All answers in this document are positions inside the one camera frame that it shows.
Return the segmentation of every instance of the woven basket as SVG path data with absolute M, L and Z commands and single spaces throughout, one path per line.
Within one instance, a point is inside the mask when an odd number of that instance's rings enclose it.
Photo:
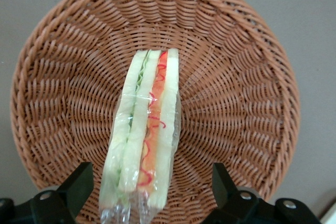
M 299 97 L 286 54 L 242 0 L 63 0 L 38 24 L 14 73 L 12 127 L 38 188 L 92 161 L 77 220 L 99 222 L 113 109 L 139 49 L 178 48 L 182 132 L 156 223 L 200 222 L 216 206 L 212 163 L 268 199 L 293 157 Z

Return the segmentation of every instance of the round basket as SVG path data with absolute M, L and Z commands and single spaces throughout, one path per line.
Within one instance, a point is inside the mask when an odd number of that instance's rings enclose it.
M 12 127 L 38 188 L 93 162 L 77 217 L 97 223 L 113 109 L 139 49 L 178 48 L 182 131 L 155 223 L 200 222 L 216 207 L 212 164 L 268 199 L 295 149 L 299 97 L 286 54 L 242 0 L 63 0 L 38 24 L 14 73 Z

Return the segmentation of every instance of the basket rim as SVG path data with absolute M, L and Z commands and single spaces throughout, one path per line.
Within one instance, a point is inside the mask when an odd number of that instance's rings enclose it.
M 11 122 L 12 131 L 14 136 L 14 141 L 16 144 L 17 151 L 22 159 L 24 166 L 26 167 L 29 175 L 31 176 L 33 182 L 36 181 L 34 177 L 34 172 L 29 169 L 27 162 L 29 161 L 29 154 L 25 152 L 20 143 L 25 141 L 24 138 L 24 120 L 17 116 L 18 111 L 24 111 L 24 94 L 21 92 L 26 80 L 28 78 L 27 66 L 33 61 L 32 53 L 36 48 L 39 48 L 44 42 L 44 36 L 48 34 L 51 29 L 60 21 L 63 20 L 68 14 L 65 13 L 69 10 L 77 10 L 78 6 L 81 6 L 83 2 L 87 0 L 61 0 L 55 7 L 53 7 L 42 20 L 36 25 L 31 35 L 27 38 L 20 54 L 18 56 L 18 62 L 13 74 L 12 90 L 11 90 Z M 276 175 L 274 169 L 270 173 L 270 177 L 273 178 L 270 186 L 272 189 L 270 193 L 266 195 L 266 200 L 269 199 L 272 194 L 278 189 L 282 183 L 293 158 L 293 153 L 296 148 L 297 138 L 299 134 L 300 127 L 300 101 L 299 101 L 299 91 L 297 88 L 297 82 L 293 69 L 289 63 L 285 50 L 282 45 L 278 42 L 275 35 L 272 33 L 270 28 L 267 26 L 265 21 L 254 11 L 252 7 L 246 4 L 243 0 L 204 0 L 209 2 L 211 5 L 216 6 L 219 11 L 229 13 L 234 19 L 238 17 L 241 20 L 240 24 L 248 30 L 251 36 L 256 40 L 257 44 L 262 50 L 271 51 L 273 57 L 267 58 L 268 63 L 276 71 L 276 76 L 285 75 L 286 79 L 279 79 L 279 85 L 283 92 L 283 102 L 284 102 L 284 114 L 291 114 L 292 117 L 287 122 L 284 122 L 285 133 L 293 133 L 293 135 L 283 136 L 291 138 L 291 146 L 282 146 L 285 151 L 277 152 L 277 160 L 281 154 L 281 164 L 278 164 L 281 168 L 280 174 Z M 230 2 L 232 4 L 232 9 L 227 8 L 225 2 Z M 281 58 L 281 67 L 278 63 L 278 58 Z

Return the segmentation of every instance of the gray background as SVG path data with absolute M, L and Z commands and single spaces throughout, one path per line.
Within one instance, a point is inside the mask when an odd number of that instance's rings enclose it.
M 0 197 L 28 200 L 36 188 L 13 142 L 9 98 L 18 54 L 60 0 L 0 0 Z M 336 198 L 336 0 L 245 0 L 287 51 L 301 95 L 301 130 L 289 172 L 275 194 L 315 214 Z

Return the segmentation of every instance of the basket weave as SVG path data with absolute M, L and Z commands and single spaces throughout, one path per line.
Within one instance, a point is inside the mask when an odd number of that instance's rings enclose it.
M 279 42 L 242 0 L 63 0 L 38 24 L 14 73 L 12 127 L 38 188 L 92 161 L 77 220 L 99 222 L 113 109 L 139 49 L 178 48 L 182 132 L 156 223 L 200 222 L 216 206 L 213 162 L 268 199 L 291 162 L 296 82 Z

